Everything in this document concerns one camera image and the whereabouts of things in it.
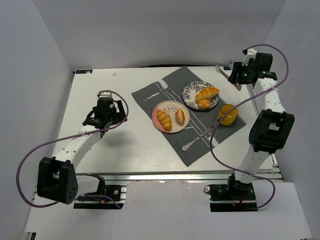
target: gray wall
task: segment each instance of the gray wall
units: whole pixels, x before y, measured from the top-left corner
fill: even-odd
[[[311,234],[320,240],[320,2],[287,0],[264,42],[283,50],[290,66],[279,96],[295,123],[286,146],[277,153],[280,170],[286,180],[294,181]],[[271,70],[282,79],[284,61],[277,53],[273,56]]]
[[[33,0],[71,69],[242,60],[285,0]]]
[[[15,175],[21,158],[56,137],[72,72],[32,0],[5,0],[0,7],[0,239],[18,240],[29,206]],[[31,200],[37,168],[50,148],[31,155],[21,174]]]

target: pastry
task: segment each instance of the pastry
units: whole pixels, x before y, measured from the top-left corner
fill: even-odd
[[[182,111],[181,109],[178,109],[175,112],[175,120],[178,124],[183,125],[185,123],[185,114],[184,111]]]
[[[218,95],[219,92],[220,90],[218,88],[207,86],[195,96],[195,100],[198,102],[199,100],[202,100],[202,99],[211,99],[214,96]]]
[[[160,124],[165,130],[171,131],[172,129],[171,117],[168,114],[166,114],[164,111],[158,110],[156,112],[156,117],[158,118],[158,121],[160,122]]]
[[[200,109],[207,109],[210,107],[210,101],[208,99],[202,99],[198,101],[198,107]]]

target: plate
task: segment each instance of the plate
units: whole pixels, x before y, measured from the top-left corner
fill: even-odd
[[[178,109],[181,109],[184,113],[183,125],[178,124],[176,121],[176,111]],[[158,110],[164,111],[165,113],[169,114],[169,116],[171,117],[171,123],[172,123],[171,131],[165,130],[164,127],[158,121],[158,118],[157,118]],[[159,103],[157,106],[155,106],[155,108],[152,111],[152,122],[155,125],[155,127],[160,131],[168,134],[174,134],[174,133],[180,132],[188,125],[189,120],[190,120],[189,110],[186,108],[185,105],[177,101],[163,101]]]
[[[200,109],[198,107],[198,104],[196,102],[196,95],[202,91],[205,87],[211,87],[214,88],[214,86],[208,82],[205,81],[193,81],[185,85],[185,87],[182,90],[182,99],[185,102],[185,104],[196,110],[208,110],[212,109],[215,105],[217,105],[219,101],[219,94],[214,96],[212,99],[208,99],[210,101],[210,107],[206,109]]]

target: yellow cup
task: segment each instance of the yellow cup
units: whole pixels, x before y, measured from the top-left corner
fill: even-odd
[[[235,106],[231,104],[225,104],[221,107],[219,115],[218,115],[218,121],[220,118],[222,118],[227,112],[229,112],[231,109],[233,109]],[[230,112],[225,119],[222,120],[221,124],[224,126],[229,126],[232,124],[238,116],[238,109],[233,110]]]

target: gray placemat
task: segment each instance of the gray placemat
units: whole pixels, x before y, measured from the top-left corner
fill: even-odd
[[[182,100],[182,90],[185,85],[194,81],[201,81],[201,79],[184,66],[164,77],[162,80],[133,92],[132,96],[151,118],[153,109],[161,102],[172,100],[186,105]],[[160,93],[147,101],[142,100],[143,97],[158,93],[167,86],[172,86],[172,90],[167,93]],[[226,102],[220,97],[217,105],[208,111],[196,111],[187,107],[190,113],[188,126],[177,133],[162,133],[187,167],[210,151],[211,134],[208,133],[205,135],[206,137],[202,137],[196,141],[187,151],[183,151],[182,147],[193,141],[200,133],[217,122],[220,108],[224,104],[226,104]],[[212,145],[216,147],[245,125],[246,122],[240,116],[238,116],[230,126],[221,125],[214,135]]]

